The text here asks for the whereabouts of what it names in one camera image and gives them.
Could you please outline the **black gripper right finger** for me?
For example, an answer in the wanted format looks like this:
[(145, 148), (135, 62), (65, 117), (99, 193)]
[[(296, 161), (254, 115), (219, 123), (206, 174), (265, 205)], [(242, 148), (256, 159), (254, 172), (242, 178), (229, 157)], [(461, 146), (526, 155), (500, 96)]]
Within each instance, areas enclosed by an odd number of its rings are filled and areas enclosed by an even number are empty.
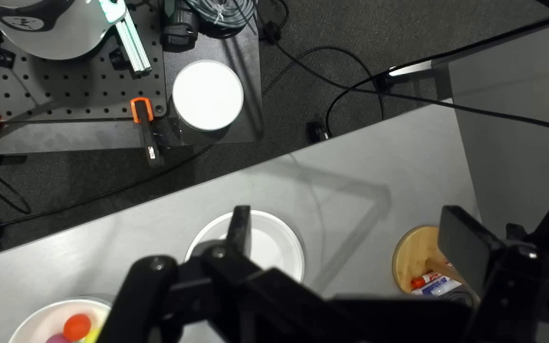
[(538, 343), (549, 327), (549, 252), (500, 241), (459, 207), (440, 214), (439, 249), (479, 296), (465, 343)]

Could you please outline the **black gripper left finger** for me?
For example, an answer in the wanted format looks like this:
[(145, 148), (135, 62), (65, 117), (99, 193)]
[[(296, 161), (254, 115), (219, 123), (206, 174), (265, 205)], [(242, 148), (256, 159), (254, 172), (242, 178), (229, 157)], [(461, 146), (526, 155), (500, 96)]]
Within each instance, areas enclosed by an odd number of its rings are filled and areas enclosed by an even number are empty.
[(248, 258), (252, 209), (236, 207), (223, 239), (170, 256), (137, 260), (107, 315), (97, 343), (179, 343), (206, 323), (225, 343), (320, 343), (322, 302), (278, 270)]

